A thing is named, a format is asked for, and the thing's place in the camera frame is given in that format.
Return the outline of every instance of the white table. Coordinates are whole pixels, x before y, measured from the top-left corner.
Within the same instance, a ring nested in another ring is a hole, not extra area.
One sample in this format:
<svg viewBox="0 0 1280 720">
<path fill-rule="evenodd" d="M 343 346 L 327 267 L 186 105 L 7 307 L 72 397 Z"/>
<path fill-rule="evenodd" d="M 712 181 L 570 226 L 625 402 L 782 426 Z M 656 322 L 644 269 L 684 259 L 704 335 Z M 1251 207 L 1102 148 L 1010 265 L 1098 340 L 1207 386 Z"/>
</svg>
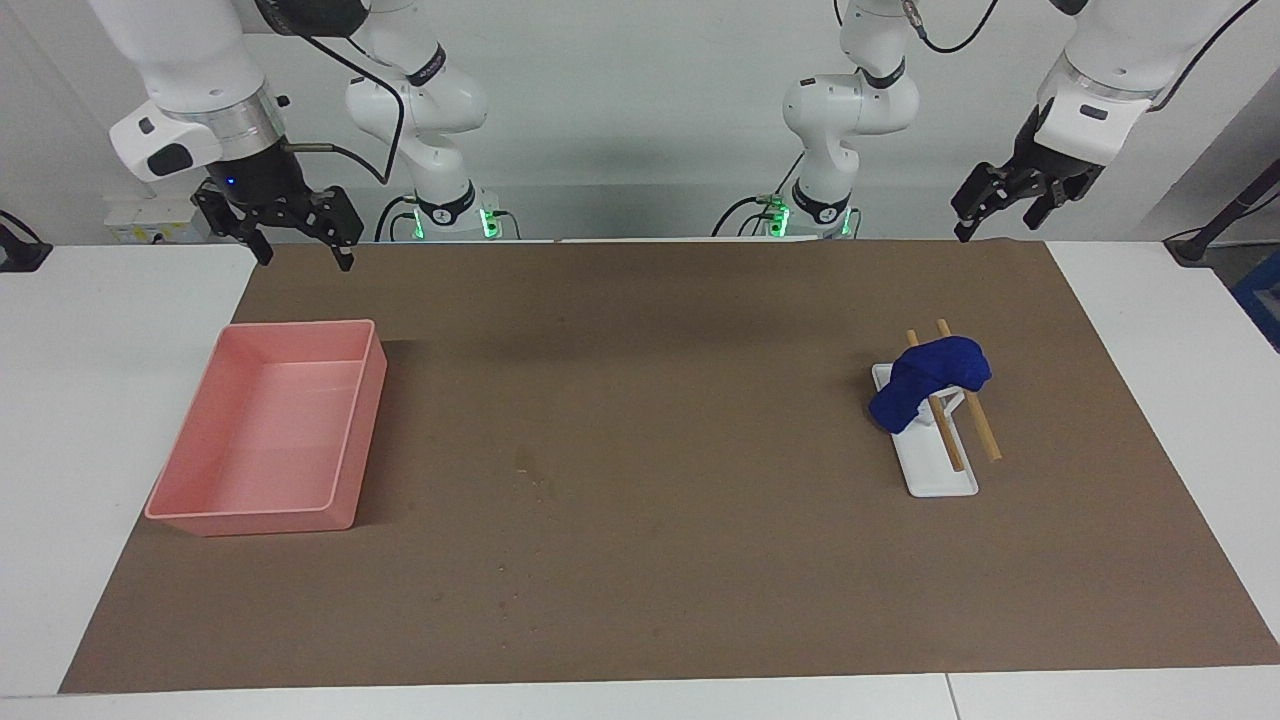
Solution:
<svg viewBox="0 0 1280 720">
<path fill-rule="evenodd" d="M 1280 632 L 1280 356 L 1157 245 L 1051 249 Z M 46 697 L 251 270 L 233 246 L 60 247 L 0 275 L 0 717 L 1277 717 L 1280 666 Z"/>
</svg>

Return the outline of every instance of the folded cloth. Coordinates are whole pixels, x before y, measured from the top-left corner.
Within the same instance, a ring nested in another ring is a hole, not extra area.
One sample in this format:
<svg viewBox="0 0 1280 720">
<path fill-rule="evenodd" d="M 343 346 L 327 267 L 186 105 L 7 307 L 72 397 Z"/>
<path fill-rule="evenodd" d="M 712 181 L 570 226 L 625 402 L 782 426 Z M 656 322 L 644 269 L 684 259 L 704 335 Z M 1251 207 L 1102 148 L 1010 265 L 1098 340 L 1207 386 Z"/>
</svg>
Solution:
<svg viewBox="0 0 1280 720">
<path fill-rule="evenodd" d="M 951 386 L 978 392 L 991 379 L 982 347 L 970 338 L 951 336 L 908 348 L 893 363 L 893 375 L 872 400 L 872 416 L 897 434 L 919 414 L 920 402 Z"/>
</svg>

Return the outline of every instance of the brown table mat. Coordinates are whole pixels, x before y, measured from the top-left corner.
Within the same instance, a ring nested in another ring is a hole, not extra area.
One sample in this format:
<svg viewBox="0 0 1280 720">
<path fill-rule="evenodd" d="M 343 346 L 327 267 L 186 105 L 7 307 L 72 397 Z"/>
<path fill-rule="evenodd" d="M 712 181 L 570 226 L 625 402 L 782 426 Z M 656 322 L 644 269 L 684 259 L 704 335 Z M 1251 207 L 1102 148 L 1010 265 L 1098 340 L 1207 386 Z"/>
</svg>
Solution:
<svg viewBox="0 0 1280 720">
<path fill-rule="evenodd" d="M 865 405 L 938 316 L 1007 459 L 923 501 Z M 236 315 L 337 318 L 357 525 L 141 520 L 63 692 L 1280 662 L 1042 245 L 287 246 Z"/>
</svg>

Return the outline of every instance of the pink plastic bin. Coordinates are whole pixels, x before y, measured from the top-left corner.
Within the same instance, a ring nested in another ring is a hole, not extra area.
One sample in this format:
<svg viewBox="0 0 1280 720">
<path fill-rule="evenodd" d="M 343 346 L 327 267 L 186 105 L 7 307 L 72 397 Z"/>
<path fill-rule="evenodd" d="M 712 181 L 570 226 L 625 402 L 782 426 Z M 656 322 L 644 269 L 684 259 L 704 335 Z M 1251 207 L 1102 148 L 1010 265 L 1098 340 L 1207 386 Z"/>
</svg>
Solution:
<svg viewBox="0 0 1280 720">
<path fill-rule="evenodd" d="M 146 516 L 206 537 L 349 528 L 385 377 L 371 320 L 228 325 Z"/>
</svg>

